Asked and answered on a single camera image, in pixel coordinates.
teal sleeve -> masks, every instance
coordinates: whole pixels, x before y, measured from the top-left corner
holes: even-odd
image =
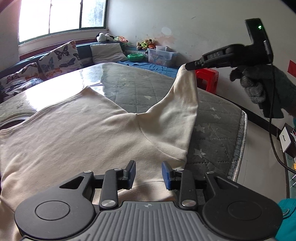
[[[296,199],[281,200],[279,206],[283,212],[283,222],[275,238],[278,241],[296,241]]]

butterfly pillow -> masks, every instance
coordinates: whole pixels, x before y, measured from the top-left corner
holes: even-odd
[[[30,79],[38,78],[38,76],[39,73],[37,63],[30,63],[16,73],[10,74],[0,79],[0,91],[3,92],[4,89],[15,85],[16,83],[25,83]]]
[[[47,80],[83,68],[76,49],[75,40],[41,57],[39,59],[39,65]]]
[[[0,92],[4,101],[16,94],[43,82],[39,78],[37,63],[31,63],[14,74],[0,79]]]

red plastic stool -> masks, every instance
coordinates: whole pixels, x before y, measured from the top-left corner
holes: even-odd
[[[213,69],[198,69],[195,71],[197,87],[212,94],[216,94],[219,72]]]

tiled floor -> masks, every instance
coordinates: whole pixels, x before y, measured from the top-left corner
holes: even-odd
[[[273,141],[278,156],[283,160],[281,143],[274,136]],[[274,156],[269,134],[250,121],[237,182],[275,202],[286,198],[285,170]]]

wall stain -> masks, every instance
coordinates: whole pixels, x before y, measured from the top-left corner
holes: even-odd
[[[162,45],[168,45],[174,44],[176,38],[174,36],[168,36],[161,33],[158,37],[155,38],[155,40]]]

